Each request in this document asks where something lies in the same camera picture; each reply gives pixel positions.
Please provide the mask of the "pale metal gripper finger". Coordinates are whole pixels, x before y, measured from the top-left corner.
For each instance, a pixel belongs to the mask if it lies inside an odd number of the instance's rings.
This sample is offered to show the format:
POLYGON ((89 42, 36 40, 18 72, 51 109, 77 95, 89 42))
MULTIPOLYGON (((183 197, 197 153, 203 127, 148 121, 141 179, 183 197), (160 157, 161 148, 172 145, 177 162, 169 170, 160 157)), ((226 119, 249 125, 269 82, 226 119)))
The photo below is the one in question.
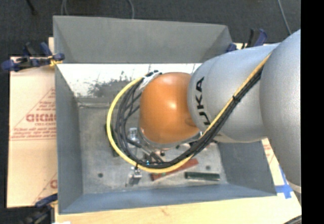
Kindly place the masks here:
POLYGON ((125 186, 126 187, 136 186, 139 184, 141 179, 142 179, 141 169, 132 166, 126 177, 125 186))

